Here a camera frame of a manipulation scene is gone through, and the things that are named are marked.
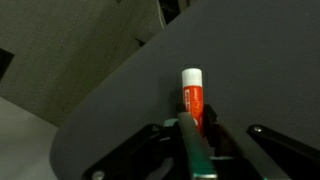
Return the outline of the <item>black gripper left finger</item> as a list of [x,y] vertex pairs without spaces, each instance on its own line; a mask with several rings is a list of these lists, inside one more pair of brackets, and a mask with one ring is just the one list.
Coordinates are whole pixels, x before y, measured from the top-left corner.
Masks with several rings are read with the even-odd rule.
[[188,112],[179,113],[178,123],[187,154],[190,179],[217,180],[217,172],[192,115]]

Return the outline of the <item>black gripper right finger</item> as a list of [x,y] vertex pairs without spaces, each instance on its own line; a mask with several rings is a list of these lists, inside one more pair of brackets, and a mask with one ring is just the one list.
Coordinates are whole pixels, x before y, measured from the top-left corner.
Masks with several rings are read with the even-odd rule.
[[237,123],[220,120],[209,104],[203,118],[218,180],[291,180]]

